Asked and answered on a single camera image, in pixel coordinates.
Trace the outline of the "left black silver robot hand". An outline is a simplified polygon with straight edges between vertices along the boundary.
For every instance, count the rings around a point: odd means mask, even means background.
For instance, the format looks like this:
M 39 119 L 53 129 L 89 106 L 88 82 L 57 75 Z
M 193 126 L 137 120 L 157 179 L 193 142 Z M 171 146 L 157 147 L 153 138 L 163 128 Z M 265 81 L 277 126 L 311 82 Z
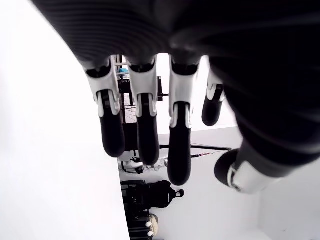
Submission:
M 157 55 L 169 55 L 168 176 L 191 173 L 191 115 L 200 60 L 209 59 L 202 121 L 227 100 L 241 147 L 215 177 L 241 193 L 263 190 L 320 157 L 320 3 L 317 0 L 36 0 L 83 67 L 105 152 L 126 147 L 115 55 L 126 58 L 141 161 L 159 158 Z

